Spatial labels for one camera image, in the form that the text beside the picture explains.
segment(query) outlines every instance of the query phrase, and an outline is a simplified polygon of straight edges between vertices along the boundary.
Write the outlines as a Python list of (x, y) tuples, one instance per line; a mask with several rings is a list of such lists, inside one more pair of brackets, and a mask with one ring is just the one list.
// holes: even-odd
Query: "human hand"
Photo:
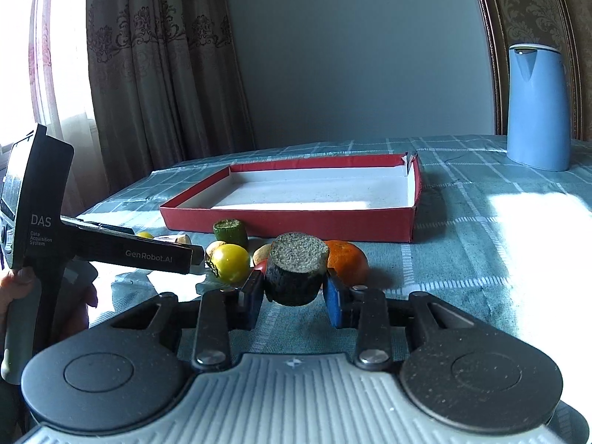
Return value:
[[(30, 267), (25, 267), (15, 273), (11, 269), (0, 272), (0, 329), (3, 328), (8, 305), (15, 299), (26, 297), (33, 289), (35, 273)], [(98, 305), (97, 290), (90, 285), (82, 296), (81, 302), (75, 307), (70, 317), (61, 329), (59, 340), (64, 340), (74, 334), (88, 329), (88, 307)]]

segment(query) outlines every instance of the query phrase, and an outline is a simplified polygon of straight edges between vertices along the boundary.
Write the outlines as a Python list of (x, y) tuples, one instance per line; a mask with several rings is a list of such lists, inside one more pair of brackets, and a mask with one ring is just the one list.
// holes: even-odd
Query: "tablecloth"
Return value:
[[(540, 348), (564, 376), (562, 400), (592, 420), (592, 144), (572, 142), (567, 172), (522, 166), (505, 137), (464, 135), (318, 142), (185, 162), (158, 170), (94, 206), (83, 218), (171, 234), (159, 205), (228, 164), (326, 155), (416, 151), (423, 192), (412, 244), (357, 243), (372, 267), (370, 285), (389, 297), (426, 290)], [(204, 247), (212, 234), (189, 233)], [(267, 241), (253, 239), (253, 250)], [(164, 290), (198, 298), (196, 279), (96, 264), (98, 323)], [(331, 328), (322, 296), (299, 308), (264, 301), (257, 327), (233, 331), (232, 350), (319, 353), (354, 349), (355, 331)], [(406, 355), (393, 331), (396, 357)], [(188, 331), (179, 350), (191, 351)], [(569, 433), (569, 418), (564, 418)]]

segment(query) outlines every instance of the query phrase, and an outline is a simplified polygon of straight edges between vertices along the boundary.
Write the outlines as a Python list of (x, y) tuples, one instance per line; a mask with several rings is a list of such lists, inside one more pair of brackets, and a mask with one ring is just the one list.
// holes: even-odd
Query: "yellow fruit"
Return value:
[(243, 247), (224, 244), (212, 252), (208, 266), (225, 283), (242, 283), (250, 274), (251, 257)]

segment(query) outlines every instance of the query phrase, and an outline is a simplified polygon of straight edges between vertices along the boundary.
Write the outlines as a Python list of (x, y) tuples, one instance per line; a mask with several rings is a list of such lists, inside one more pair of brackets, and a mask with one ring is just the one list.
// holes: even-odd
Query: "black circular pad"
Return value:
[(33, 357), (21, 389), (38, 421), (101, 433), (154, 416), (184, 383), (176, 355), (149, 332), (97, 326)]
[(124, 385), (134, 373), (125, 357), (110, 352), (87, 354), (72, 360), (64, 379), (74, 389), (86, 393), (106, 393)]
[(563, 389), (561, 373), (546, 354), (493, 329), (430, 334), (403, 363), (400, 380), (428, 415), (496, 435), (546, 424)]

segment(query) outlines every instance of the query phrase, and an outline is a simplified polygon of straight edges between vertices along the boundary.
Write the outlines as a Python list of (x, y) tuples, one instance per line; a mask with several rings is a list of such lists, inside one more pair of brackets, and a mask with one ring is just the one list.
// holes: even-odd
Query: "floral wallpaper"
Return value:
[(584, 139), (592, 141), (592, 0), (566, 0), (578, 50)]
[[(564, 69), (571, 95), (571, 74), (567, 58), (567, 43), (557, 0), (497, 0), (504, 25), (507, 45), (539, 43), (557, 48), (564, 56)], [(591, 88), (584, 99), (584, 138), (592, 139), (592, 0), (567, 0), (569, 16), (576, 36), (581, 85)], [(582, 75), (587, 70), (588, 80)]]

